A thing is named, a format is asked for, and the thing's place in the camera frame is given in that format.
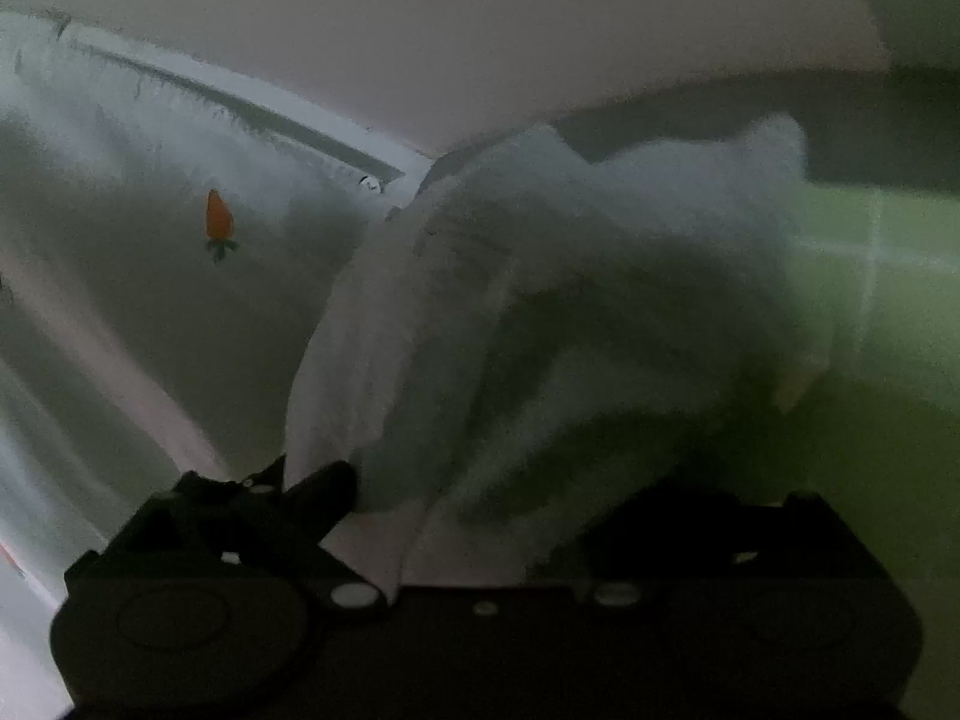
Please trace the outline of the green grid cutting mat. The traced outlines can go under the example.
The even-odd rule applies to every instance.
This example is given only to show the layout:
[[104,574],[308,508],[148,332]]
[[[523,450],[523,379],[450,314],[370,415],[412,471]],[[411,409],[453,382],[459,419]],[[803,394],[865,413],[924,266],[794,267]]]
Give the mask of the green grid cutting mat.
[[958,713],[958,200],[811,184],[791,277],[814,387],[796,478],[901,583],[926,631],[913,718]]

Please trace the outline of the beige cloth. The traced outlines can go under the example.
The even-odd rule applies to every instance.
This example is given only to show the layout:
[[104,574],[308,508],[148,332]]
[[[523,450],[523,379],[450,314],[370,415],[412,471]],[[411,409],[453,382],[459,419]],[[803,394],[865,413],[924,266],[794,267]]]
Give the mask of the beige cloth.
[[804,179],[789,115],[601,163],[535,127],[371,227],[286,411],[286,483],[358,475],[325,548],[389,592],[512,585],[685,439],[786,403]]

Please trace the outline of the light green carrot print sheet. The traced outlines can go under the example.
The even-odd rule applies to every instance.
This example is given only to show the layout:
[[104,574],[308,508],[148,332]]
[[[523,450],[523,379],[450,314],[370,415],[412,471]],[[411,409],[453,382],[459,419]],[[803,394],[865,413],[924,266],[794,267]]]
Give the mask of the light green carrot print sheet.
[[2,712],[67,706],[65,567],[181,473],[278,455],[366,224],[430,171],[262,82],[68,18],[2,16]]

